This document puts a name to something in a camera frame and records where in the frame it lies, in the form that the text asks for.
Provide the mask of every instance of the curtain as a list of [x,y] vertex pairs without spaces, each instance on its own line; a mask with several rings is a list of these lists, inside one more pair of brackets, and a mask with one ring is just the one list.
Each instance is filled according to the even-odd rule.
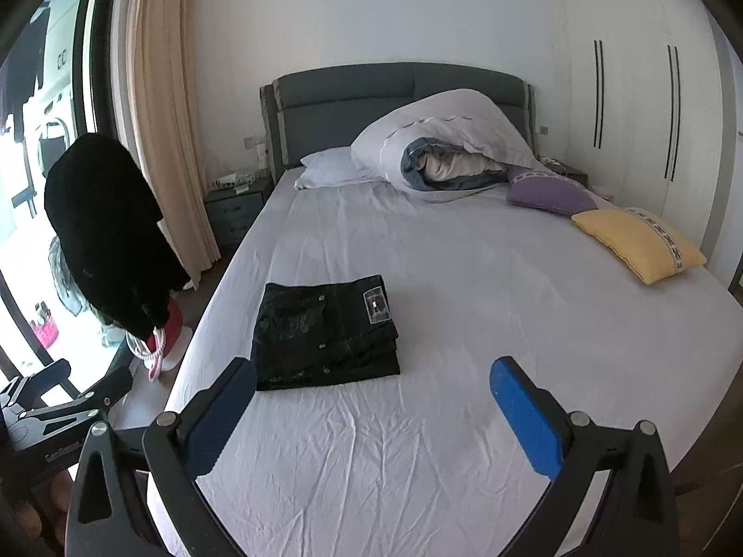
[[163,212],[164,234],[198,286],[219,250],[203,206],[192,2],[129,0],[126,71],[142,172]]

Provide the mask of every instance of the screw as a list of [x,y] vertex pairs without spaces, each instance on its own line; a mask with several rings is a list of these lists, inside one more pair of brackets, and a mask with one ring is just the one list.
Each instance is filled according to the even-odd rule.
[[91,433],[94,436],[100,436],[100,435],[105,434],[108,428],[109,426],[107,426],[103,421],[99,421],[91,425]]
[[645,435],[653,435],[655,433],[655,425],[649,421],[640,421],[640,431]]
[[159,415],[157,415],[157,419],[155,419],[155,422],[161,427],[170,427],[174,422],[176,422],[177,415],[174,412],[166,411],[161,412]]
[[586,427],[591,422],[591,418],[582,411],[571,412],[570,420],[576,427]]

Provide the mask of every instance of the wall outlet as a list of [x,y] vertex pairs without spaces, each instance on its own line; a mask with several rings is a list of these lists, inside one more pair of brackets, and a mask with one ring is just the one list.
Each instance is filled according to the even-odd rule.
[[265,136],[247,136],[242,139],[242,143],[245,145],[245,150],[250,150],[251,148],[255,148],[262,142],[266,142]]

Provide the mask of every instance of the yellow pillow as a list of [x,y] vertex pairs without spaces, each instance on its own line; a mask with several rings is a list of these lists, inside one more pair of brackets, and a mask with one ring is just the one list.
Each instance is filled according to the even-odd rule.
[[689,239],[644,209],[597,209],[571,219],[622,258],[645,284],[707,264]]

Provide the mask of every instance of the wardrobe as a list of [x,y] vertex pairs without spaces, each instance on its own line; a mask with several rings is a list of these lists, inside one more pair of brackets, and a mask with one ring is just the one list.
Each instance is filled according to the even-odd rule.
[[566,161],[620,206],[699,245],[722,149],[718,52],[700,0],[565,0],[571,56]]

